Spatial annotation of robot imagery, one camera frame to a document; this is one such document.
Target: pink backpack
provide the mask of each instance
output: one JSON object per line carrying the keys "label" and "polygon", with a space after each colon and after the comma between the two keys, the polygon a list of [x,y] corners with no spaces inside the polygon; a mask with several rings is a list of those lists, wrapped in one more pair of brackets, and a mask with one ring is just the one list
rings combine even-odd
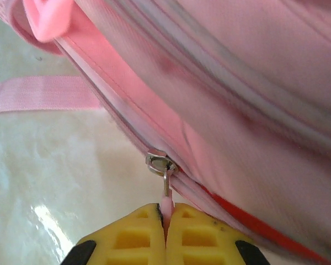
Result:
{"label": "pink backpack", "polygon": [[0,0],[0,17],[82,76],[2,83],[0,112],[101,102],[199,209],[331,263],[331,0]]}

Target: marble floor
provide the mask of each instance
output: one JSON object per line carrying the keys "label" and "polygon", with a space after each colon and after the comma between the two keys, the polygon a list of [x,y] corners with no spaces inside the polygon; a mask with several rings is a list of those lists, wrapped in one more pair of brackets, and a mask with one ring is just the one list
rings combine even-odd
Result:
{"label": "marble floor", "polygon": [[[0,21],[0,81],[66,74],[76,74],[69,62]],[[1,265],[58,265],[82,236],[158,202],[162,190],[105,110],[0,114]]]}

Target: zipper slider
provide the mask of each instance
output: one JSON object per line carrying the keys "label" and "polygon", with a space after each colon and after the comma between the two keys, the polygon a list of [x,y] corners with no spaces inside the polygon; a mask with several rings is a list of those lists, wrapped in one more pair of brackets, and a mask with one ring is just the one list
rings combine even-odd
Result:
{"label": "zipper slider", "polygon": [[171,160],[167,153],[158,149],[150,149],[146,156],[146,164],[148,169],[163,177],[164,180],[164,196],[169,196],[169,177],[178,171],[177,164]]}

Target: red stripe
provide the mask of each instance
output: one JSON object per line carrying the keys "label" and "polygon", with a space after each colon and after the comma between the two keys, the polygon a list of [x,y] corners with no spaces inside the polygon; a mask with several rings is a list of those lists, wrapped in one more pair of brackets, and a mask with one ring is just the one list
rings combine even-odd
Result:
{"label": "red stripe", "polygon": [[305,246],[281,234],[266,223],[257,219],[255,216],[246,213],[242,209],[224,200],[222,197],[210,193],[204,186],[200,185],[200,187],[209,196],[211,196],[222,208],[224,208],[228,213],[230,213],[235,219],[237,219],[239,222],[241,222],[243,225],[245,225],[247,228],[249,228],[256,234],[304,258],[313,259],[315,261],[329,264],[326,259],[307,249]]}

